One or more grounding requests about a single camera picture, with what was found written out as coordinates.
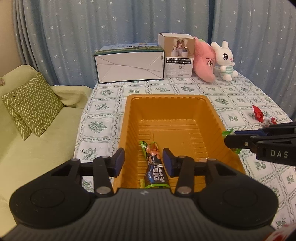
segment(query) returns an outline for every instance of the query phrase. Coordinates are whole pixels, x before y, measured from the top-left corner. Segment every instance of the sofa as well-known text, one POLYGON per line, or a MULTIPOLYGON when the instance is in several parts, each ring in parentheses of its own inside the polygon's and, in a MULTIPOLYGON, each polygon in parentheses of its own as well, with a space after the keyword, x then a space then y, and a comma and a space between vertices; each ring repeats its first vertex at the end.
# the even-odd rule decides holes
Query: sofa
MULTIPOLYGON (((0 96, 32 79, 37 71, 21 65, 2 77, 0 96)), ((9 209, 12 193, 73 158, 82 111, 92 92, 86 86, 51 86, 64 104, 49 128, 25 141, 0 98, 0 237, 16 224, 9 209)))

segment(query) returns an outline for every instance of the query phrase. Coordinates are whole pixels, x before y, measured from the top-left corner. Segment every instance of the white box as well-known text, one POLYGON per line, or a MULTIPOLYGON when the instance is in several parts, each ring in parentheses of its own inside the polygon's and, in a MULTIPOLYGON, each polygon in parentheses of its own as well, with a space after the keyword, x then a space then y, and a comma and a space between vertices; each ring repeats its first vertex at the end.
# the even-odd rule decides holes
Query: white box
POLYGON ((195 38, 189 34, 159 33, 158 44, 165 51, 164 77, 191 77, 195 38))
POLYGON ((155 43, 104 46, 94 54, 99 83, 163 80, 163 59, 155 43))

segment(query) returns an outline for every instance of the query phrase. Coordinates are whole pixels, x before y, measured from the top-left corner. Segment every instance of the box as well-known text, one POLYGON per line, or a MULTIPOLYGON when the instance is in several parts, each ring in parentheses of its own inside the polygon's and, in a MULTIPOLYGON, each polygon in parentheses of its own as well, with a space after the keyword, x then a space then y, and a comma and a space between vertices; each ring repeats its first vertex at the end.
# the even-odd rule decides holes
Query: box
POLYGON ((102 47, 94 54, 99 83, 163 80, 164 50, 155 43, 102 47))
POLYGON ((165 77, 191 77, 195 38, 189 34, 159 33, 165 51, 165 77))
MULTIPOLYGON (((126 100, 119 147, 125 150, 121 172, 113 189, 140 188, 147 161, 139 141, 158 144, 160 155, 165 147, 175 155, 216 158, 245 173, 239 156, 224 144, 225 127, 210 100, 203 95, 129 95, 126 100)), ((178 177, 169 177, 174 193, 178 177)), ((205 187, 203 176, 194 177, 194 191, 205 187)))

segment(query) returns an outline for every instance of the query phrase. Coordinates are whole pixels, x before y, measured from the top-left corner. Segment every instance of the zigzag pattern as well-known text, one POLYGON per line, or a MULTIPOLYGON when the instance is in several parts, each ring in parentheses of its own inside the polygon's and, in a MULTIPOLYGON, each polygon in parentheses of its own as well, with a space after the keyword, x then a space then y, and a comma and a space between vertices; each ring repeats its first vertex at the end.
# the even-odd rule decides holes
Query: zigzag pattern
POLYGON ((41 73, 12 95, 11 105, 38 137, 45 132, 64 106, 41 73))
POLYGON ((16 111, 12 108, 12 105, 10 104, 10 100, 12 98, 12 95, 15 94, 19 90, 19 88, 14 89, 13 91, 2 95, 2 100, 3 100, 4 105, 6 106, 13 122, 15 123, 18 131, 20 132, 22 139, 26 140, 29 137, 29 135, 32 133, 32 131, 27 126, 25 121, 20 117, 20 115, 18 115, 18 113, 16 113, 16 111))

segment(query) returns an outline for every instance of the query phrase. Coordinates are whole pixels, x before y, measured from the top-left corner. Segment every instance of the blue curtain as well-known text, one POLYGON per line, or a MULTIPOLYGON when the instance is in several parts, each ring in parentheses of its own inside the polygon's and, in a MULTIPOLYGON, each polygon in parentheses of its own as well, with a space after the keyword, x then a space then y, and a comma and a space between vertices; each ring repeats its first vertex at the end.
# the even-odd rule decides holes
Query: blue curtain
POLYGON ((288 0, 216 0, 212 41, 234 68, 296 117, 296 8, 288 0))
POLYGON ((209 0, 14 0, 24 64, 51 85, 97 82, 93 54, 104 45, 157 42, 160 32, 207 41, 209 0))

